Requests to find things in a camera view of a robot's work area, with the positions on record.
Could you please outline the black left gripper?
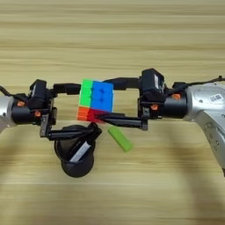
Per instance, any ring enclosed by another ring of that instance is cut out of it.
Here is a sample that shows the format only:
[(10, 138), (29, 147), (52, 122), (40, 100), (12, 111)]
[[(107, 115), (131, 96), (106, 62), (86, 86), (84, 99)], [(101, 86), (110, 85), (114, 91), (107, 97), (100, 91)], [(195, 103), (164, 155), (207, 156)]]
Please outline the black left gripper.
[[(81, 85), (78, 83), (56, 83), (53, 86), (54, 93), (78, 95)], [(17, 102), (12, 107), (12, 119), (17, 125), (33, 124), (40, 126), (40, 137), (46, 137), (50, 141), (70, 140), (83, 137), (97, 131), (94, 127), (72, 127), (70, 129), (53, 130), (56, 123), (57, 108), (54, 101), (29, 100), (22, 105)]]

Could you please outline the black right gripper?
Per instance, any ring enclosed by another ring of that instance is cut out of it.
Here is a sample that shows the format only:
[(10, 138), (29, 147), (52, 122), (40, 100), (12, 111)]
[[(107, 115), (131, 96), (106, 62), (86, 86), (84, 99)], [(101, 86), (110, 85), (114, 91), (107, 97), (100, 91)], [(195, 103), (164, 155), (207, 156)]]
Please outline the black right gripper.
[[(117, 91), (126, 89), (138, 89), (139, 77), (116, 77), (105, 80), (111, 83)], [(149, 120), (160, 120), (162, 118), (183, 119), (187, 113), (186, 96), (167, 97), (163, 103), (149, 102), (143, 98), (138, 99), (138, 117), (127, 117), (123, 113), (103, 113), (95, 116), (108, 124), (117, 127), (139, 127), (141, 130), (148, 129)]]

